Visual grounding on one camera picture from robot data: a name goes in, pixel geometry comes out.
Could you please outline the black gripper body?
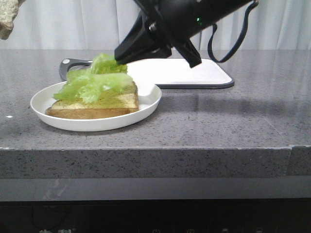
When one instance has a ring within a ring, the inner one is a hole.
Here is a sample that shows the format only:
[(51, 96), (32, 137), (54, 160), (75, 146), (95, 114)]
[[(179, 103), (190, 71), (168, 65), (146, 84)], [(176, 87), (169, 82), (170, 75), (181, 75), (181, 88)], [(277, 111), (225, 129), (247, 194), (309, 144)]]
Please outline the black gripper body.
[(249, 0), (137, 0), (147, 17), (147, 33), (170, 47), (250, 3)]

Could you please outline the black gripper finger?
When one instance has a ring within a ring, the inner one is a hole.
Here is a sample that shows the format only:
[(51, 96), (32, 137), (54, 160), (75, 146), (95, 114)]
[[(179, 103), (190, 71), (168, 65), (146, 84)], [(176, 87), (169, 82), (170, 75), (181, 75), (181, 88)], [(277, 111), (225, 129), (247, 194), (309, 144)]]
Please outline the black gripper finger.
[(171, 45), (164, 33), (144, 12), (140, 12), (126, 38), (114, 51), (118, 64), (171, 56)]
[(177, 41), (174, 47), (188, 62), (190, 68), (194, 68), (195, 66), (202, 63), (200, 53), (197, 51), (190, 39), (185, 41)]

